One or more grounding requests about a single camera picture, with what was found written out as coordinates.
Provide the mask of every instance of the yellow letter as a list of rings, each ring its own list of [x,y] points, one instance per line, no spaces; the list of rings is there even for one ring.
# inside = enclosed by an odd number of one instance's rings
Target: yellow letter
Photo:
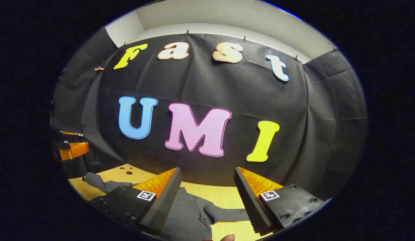
[[[169,43],[164,46],[165,50],[158,54],[160,60],[168,60],[173,58],[174,60],[181,60],[188,57],[187,50],[189,44],[185,42]]]
[[[243,51],[240,44],[223,42],[216,46],[213,52],[213,58],[217,61],[224,61],[228,63],[238,63],[243,59],[243,55],[239,52]]]
[[[267,151],[270,148],[273,136],[279,130],[279,125],[274,122],[262,121],[258,123],[260,135],[254,151],[246,157],[249,162],[265,162],[268,158]]]
[[[142,45],[138,45],[138,46],[128,48],[126,50],[126,53],[124,54],[124,56],[121,58],[121,60],[118,62],[118,64],[114,67],[114,70],[126,67],[127,64],[128,64],[127,60],[134,59],[134,57],[137,55],[137,53],[139,53],[139,49],[144,50],[147,47],[148,47],[147,44],[142,44]]]

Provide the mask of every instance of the blue letter u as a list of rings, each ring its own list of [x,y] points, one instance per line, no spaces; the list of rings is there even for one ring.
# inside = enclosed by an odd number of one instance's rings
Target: blue letter u
[[[142,121],[140,122],[140,127],[137,129],[130,125],[131,106],[136,102],[136,99],[124,96],[118,102],[120,103],[118,124],[121,132],[133,139],[145,138],[151,130],[152,108],[157,105],[158,101],[154,98],[140,99],[139,103],[142,105]]]

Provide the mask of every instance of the gray fabric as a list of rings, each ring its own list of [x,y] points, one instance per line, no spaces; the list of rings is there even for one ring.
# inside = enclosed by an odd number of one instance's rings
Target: gray fabric
[[[120,185],[134,186],[131,182],[116,182],[116,181],[107,181],[103,182],[100,175],[88,172],[87,175],[83,178],[83,181],[88,183],[90,186],[100,189],[104,193],[111,192]]]
[[[246,209],[222,209],[220,207],[211,204],[204,208],[205,212],[212,219],[211,224],[215,224],[219,221],[247,221],[249,216]]]
[[[100,175],[89,172],[84,178],[89,185],[108,193],[127,182],[103,182]],[[164,224],[160,238],[169,241],[194,241],[212,238],[210,225],[218,221],[248,221],[245,209],[222,209],[211,201],[197,197],[180,187]]]

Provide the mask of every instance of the letter m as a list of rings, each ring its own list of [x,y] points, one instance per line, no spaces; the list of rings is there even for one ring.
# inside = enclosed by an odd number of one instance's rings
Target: letter m
[[[198,142],[204,137],[203,145],[198,151],[206,156],[221,157],[224,155],[222,149],[222,138],[225,125],[231,119],[231,112],[220,109],[211,109],[200,125],[197,125],[189,105],[184,103],[171,103],[169,110],[172,112],[172,124],[170,127],[169,140],[164,145],[172,150],[182,150],[180,134],[185,141],[189,151],[193,151]]]

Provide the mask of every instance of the light wood surface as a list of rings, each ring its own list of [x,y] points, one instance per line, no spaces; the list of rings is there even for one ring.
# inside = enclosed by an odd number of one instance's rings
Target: light wood surface
[[[155,176],[153,173],[144,171],[130,164],[125,164],[97,174],[101,176],[104,182],[113,180],[117,182],[131,183],[141,183]],[[82,177],[69,179],[69,182],[85,200],[91,200],[97,196],[105,195],[104,192],[82,181]],[[241,201],[236,187],[208,186],[188,182],[181,182],[181,187],[185,187],[186,191],[192,195],[213,202],[220,208],[244,209],[243,202]],[[250,221],[220,221],[214,225],[211,225],[211,227],[213,241],[220,241],[223,237],[230,234],[235,235],[235,241],[255,241],[262,237],[271,235],[271,233],[264,236],[256,234]]]

